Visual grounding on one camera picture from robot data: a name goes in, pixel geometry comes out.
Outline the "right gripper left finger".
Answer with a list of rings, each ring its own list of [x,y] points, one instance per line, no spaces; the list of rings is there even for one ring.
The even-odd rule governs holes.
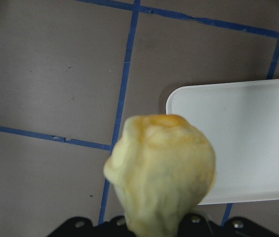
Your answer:
[[[72,217],[53,230],[48,237],[129,237],[124,216],[117,216],[110,221],[93,225],[85,217]]]

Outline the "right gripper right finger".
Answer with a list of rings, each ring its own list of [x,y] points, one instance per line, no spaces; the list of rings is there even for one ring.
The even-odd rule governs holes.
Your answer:
[[[186,214],[178,226],[180,237],[279,237],[279,232],[248,218],[235,216],[219,225],[201,211]]]

